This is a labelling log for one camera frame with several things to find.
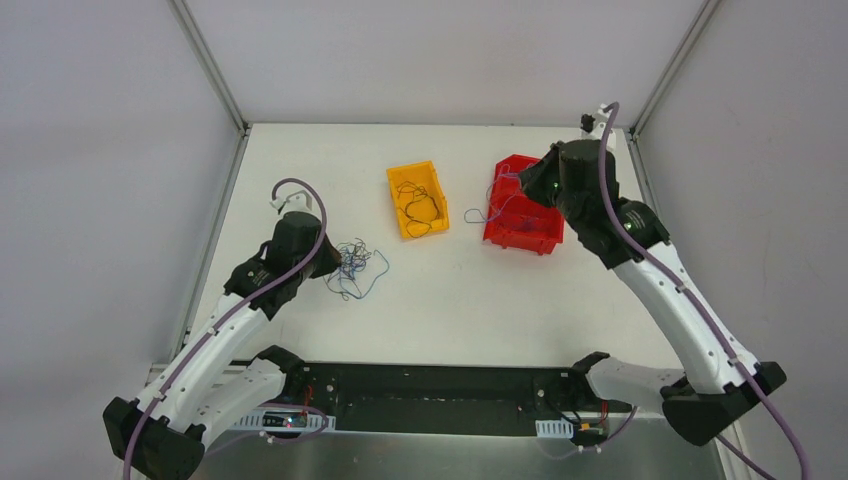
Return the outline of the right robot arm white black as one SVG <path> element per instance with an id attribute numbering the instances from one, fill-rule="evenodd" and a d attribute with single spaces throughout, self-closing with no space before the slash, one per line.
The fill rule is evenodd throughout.
<path id="1" fill-rule="evenodd" d="M 583 410 L 615 400 L 659 413 L 685 441 L 704 446 L 765 405 L 787 377 L 733 339 L 655 212 L 620 195 L 609 145 L 618 109 L 603 104 L 584 115 L 579 139 L 552 144 L 518 179 L 529 200 L 556 209 L 580 244 L 640 300 L 681 366 L 652 368 L 596 352 L 574 364 L 568 397 Z"/>

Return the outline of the red plastic bin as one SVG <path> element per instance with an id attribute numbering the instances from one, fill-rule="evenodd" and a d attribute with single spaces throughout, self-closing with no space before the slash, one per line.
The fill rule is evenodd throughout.
<path id="1" fill-rule="evenodd" d="M 520 188 L 518 173 L 537 161 L 513 154 L 495 165 L 487 192 L 488 211 L 483 215 L 484 241 L 538 255 L 549 255 L 563 243 L 565 220 L 560 213 L 531 201 Z"/>

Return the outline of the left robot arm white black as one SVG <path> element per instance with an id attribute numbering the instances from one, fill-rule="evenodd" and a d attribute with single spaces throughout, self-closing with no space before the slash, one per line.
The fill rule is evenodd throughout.
<path id="1" fill-rule="evenodd" d="M 340 257 L 326 237 L 326 210 L 307 189 L 274 198 L 270 240 L 236 266 L 200 333 L 134 399 L 103 412 L 124 478 L 188 479 L 210 446 L 238 420 L 275 398 L 297 402 L 305 378 L 277 347 L 257 354 L 235 378 L 220 378 L 240 349 L 265 328 L 301 285 L 335 271 Z"/>

